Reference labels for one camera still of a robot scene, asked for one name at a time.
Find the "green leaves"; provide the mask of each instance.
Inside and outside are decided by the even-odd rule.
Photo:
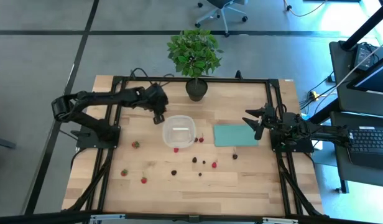
[[[218,49],[218,41],[209,30],[185,30],[171,37],[167,43],[168,58],[175,63],[177,72],[193,78],[200,77],[203,72],[207,75],[218,68],[221,58],[216,53],[224,53]]]

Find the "white cord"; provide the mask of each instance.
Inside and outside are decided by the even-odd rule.
[[[369,54],[365,59],[363,59],[360,63],[358,63],[358,65],[356,65],[336,86],[335,88],[333,88],[333,90],[330,91],[330,93],[328,95],[326,95],[323,100],[321,100],[319,102],[319,104],[317,105],[316,107],[316,110],[315,110],[315,114],[316,114],[316,111],[317,111],[317,108],[321,105],[321,103],[327,99],[328,96],[330,96],[332,94],[332,92],[334,92],[341,84],[342,82],[345,81],[345,79],[347,79],[354,71],[355,69],[358,68],[358,66],[360,66],[365,60],[369,59],[371,57],[371,55],[375,54],[381,47],[383,47],[383,44],[381,46],[379,46],[378,48],[376,48],[373,52],[371,52],[371,54]]]
[[[283,0],[283,1],[284,1],[284,4],[288,7],[289,4],[288,4],[287,0]],[[292,11],[292,9],[290,9],[290,12],[291,12],[294,16],[297,16],[297,17],[307,16],[307,15],[311,14],[312,12],[316,11],[316,10],[317,10],[318,8],[320,8],[322,5],[324,5],[324,3],[326,3],[327,1],[328,1],[328,0],[324,0],[323,3],[321,3],[319,6],[317,6],[316,9],[314,9],[313,11],[308,12],[308,13],[306,13],[306,14],[304,14],[304,15],[296,15],[296,13]]]

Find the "monitor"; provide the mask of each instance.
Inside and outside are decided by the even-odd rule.
[[[383,58],[352,80],[348,88],[383,95]]]

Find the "clear plastic container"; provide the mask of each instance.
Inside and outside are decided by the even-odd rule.
[[[162,138],[172,148],[191,146],[196,138],[196,125],[189,116],[176,115],[165,119]]]

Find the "wooden table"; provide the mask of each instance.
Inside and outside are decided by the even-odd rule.
[[[93,91],[110,91],[113,76],[96,76]],[[299,113],[298,98],[291,80],[279,80],[282,100],[288,111]],[[268,130],[257,147],[215,147],[213,125],[244,124],[246,109],[258,109],[267,102],[265,85],[256,83],[208,83],[208,92],[200,102],[188,98],[185,83],[164,86],[169,98],[166,118],[187,115],[194,119],[197,135],[203,143],[180,149],[165,145],[163,124],[153,124],[153,114],[140,108],[123,108],[119,146],[114,151],[104,204],[105,212],[166,213],[200,215],[284,215],[279,171],[270,145]],[[131,81],[127,88],[149,82]],[[275,102],[275,91],[272,90]],[[87,113],[104,118],[105,106],[90,106]],[[133,141],[141,147],[134,149]],[[232,158],[236,150],[238,159]],[[323,212],[313,164],[302,153],[293,153],[298,184],[307,199]],[[63,208],[73,205],[88,186],[96,159],[96,149],[87,149],[74,161]],[[211,163],[218,161],[217,168]],[[121,176],[123,169],[128,175]],[[147,183],[142,184],[142,176]],[[100,187],[96,188],[93,208],[97,207]],[[292,190],[288,186],[292,212]]]

